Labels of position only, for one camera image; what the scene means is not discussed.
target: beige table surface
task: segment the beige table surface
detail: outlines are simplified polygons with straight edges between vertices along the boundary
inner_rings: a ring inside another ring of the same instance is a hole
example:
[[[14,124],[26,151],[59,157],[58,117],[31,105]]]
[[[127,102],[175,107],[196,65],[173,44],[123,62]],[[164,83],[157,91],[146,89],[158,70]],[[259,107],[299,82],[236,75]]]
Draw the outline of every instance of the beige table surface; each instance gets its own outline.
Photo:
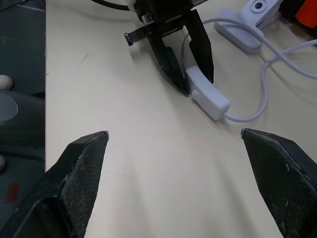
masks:
[[[202,19],[247,0],[211,0]],[[243,127],[296,141],[317,161],[317,82],[277,62],[269,102],[255,122],[212,121],[164,78],[131,12],[89,0],[47,1],[47,169],[68,143],[100,130],[109,143],[87,238],[281,238],[258,192],[240,138]],[[260,72],[273,54],[244,54],[206,26],[215,86],[248,116],[261,102]],[[276,22],[264,30],[281,49],[302,42]],[[184,32],[165,39],[179,56]],[[317,49],[291,58],[317,73]]]

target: cable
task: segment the cable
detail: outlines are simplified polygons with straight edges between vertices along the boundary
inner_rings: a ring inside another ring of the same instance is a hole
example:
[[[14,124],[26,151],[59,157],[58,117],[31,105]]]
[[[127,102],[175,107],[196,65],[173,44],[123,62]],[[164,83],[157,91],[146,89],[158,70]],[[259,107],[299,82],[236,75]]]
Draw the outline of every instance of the cable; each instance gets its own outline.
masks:
[[[128,6],[110,3],[110,2],[104,1],[104,0],[91,0],[91,1],[98,3],[102,6],[110,7],[110,8],[121,10],[121,11],[129,11],[130,10]]]
[[[247,118],[239,118],[239,117],[235,117],[232,116],[228,113],[224,114],[224,117],[227,118],[228,120],[231,121],[235,121],[235,122],[250,122],[253,121],[255,119],[257,119],[266,109],[267,106],[267,101],[268,101],[268,90],[267,90],[267,85],[266,85],[266,78],[265,78],[265,72],[266,70],[270,67],[270,65],[272,63],[274,63],[277,59],[281,59],[285,64],[287,64],[287,66],[289,66],[291,69],[293,69],[294,71],[298,72],[299,74],[309,77],[309,78],[313,78],[313,79],[317,79],[317,75],[306,72],[302,69],[300,69],[297,65],[295,65],[293,62],[291,62],[288,58],[286,58],[284,55],[287,55],[295,50],[301,49],[303,47],[306,46],[311,46],[311,45],[316,45],[317,44],[317,40],[312,40],[309,42],[305,42],[302,43],[300,45],[294,46],[292,48],[286,49],[283,52],[280,52],[270,41],[268,41],[264,36],[262,36],[261,34],[259,34],[258,32],[256,32],[252,27],[245,25],[239,21],[235,21],[232,19],[227,19],[227,18],[211,18],[208,19],[206,21],[203,22],[203,24],[207,24],[207,23],[211,23],[211,22],[228,22],[228,23],[232,23],[232,24],[236,24],[239,27],[247,30],[248,32],[252,33],[258,40],[260,40],[261,42],[263,42],[264,44],[266,44],[275,54],[276,56],[273,57],[272,59],[270,59],[269,61],[267,61],[262,69],[262,73],[261,73],[261,80],[262,80],[262,87],[263,87],[263,92],[264,92],[264,100],[262,103],[261,108],[258,110],[258,112],[256,112],[253,116],[251,117],[247,117]],[[185,43],[187,42],[189,37],[189,34],[187,34],[185,36],[185,39],[183,41],[182,44],[182,50],[181,50],[181,61],[182,61],[182,66],[183,69],[187,69],[188,66],[186,64],[185,61],[185,54],[184,54],[184,48],[185,48]]]

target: white cable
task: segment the white cable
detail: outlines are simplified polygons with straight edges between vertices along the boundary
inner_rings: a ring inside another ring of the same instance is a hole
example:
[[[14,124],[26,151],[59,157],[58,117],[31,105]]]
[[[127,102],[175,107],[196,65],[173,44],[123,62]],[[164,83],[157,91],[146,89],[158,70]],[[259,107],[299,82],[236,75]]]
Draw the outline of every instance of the white cable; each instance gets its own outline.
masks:
[[[270,59],[269,61],[267,61],[262,69],[262,73],[261,73],[261,80],[262,80],[262,87],[263,87],[263,92],[264,92],[264,100],[262,103],[261,108],[258,110],[258,112],[256,112],[253,116],[251,117],[247,117],[247,118],[239,118],[239,117],[235,117],[232,116],[228,113],[224,114],[224,117],[227,118],[228,120],[231,121],[235,121],[235,122],[250,122],[253,121],[255,119],[257,119],[265,110],[266,106],[267,106],[267,101],[268,101],[268,91],[267,91],[267,85],[266,85],[266,78],[265,78],[265,72],[268,69],[268,67],[275,62],[277,59],[281,59],[285,64],[287,64],[291,69],[293,69],[294,71],[298,72],[299,74],[309,77],[309,78],[313,78],[313,79],[317,79],[317,75],[306,72],[302,69],[300,69],[297,65],[295,65],[293,62],[291,62],[287,57],[285,57],[284,55],[287,55],[295,50],[301,49],[303,47],[306,46],[311,46],[311,45],[315,45],[317,44],[317,40],[312,40],[309,42],[305,42],[302,43],[300,45],[294,46],[292,48],[286,49],[282,52],[280,52],[270,41],[268,41],[264,36],[262,36],[261,34],[259,34],[258,32],[256,32],[252,27],[245,25],[239,21],[235,21],[232,19],[227,19],[227,18],[211,18],[208,19],[206,21],[203,22],[203,24],[207,24],[207,23],[211,23],[211,22],[228,22],[228,23],[232,23],[235,24],[247,31],[249,31],[250,33],[252,33],[258,40],[260,40],[261,42],[263,42],[264,44],[266,44],[275,54],[276,56],[273,57],[272,59]],[[187,34],[185,36],[185,39],[183,41],[182,44],[182,51],[181,51],[181,60],[182,60],[182,66],[184,69],[187,69],[188,66],[186,64],[185,61],[185,54],[184,54],[184,48],[185,48],[185,44],[188,40],[189,34]]]

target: black cable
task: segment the black cable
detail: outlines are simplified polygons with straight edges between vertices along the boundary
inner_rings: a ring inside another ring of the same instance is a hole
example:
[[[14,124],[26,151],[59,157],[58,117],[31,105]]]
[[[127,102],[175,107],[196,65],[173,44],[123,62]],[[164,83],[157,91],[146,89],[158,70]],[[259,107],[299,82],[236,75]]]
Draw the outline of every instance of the black cable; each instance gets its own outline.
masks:
[[[104,1],[104,0],[91,0],[95,3],[98,3],[102,6],[107,6],[113,9],[117,9],[117,10],[121,10],[121,11],[129,11],[129,7],[128,6],[124,6],[124,5],[119,5],[119,4],[115,4],[115,3],[110,3],[108,1]]]

